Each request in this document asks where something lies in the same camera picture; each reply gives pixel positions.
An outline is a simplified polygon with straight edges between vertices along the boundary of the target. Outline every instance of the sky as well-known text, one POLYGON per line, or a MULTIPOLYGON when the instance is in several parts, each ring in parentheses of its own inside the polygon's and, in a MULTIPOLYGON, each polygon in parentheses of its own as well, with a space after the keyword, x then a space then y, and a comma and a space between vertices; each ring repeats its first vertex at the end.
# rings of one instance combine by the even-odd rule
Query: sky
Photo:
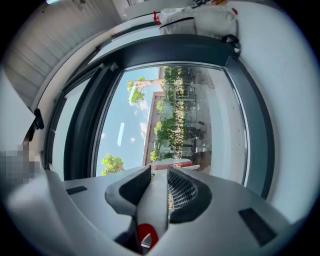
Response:
POLYGON ((128 81, 140 77, 145 80, 158 79, 158 68, 137 69, 123 74, 103 125, 96 165, 97 176, 103 171, 104 165, 101 162, 105 154, 121 158, 125 170, 142 165, 152 95, 162 89, 160 85, 146 86, 142 89, 144 101, 130 104, 128 81))

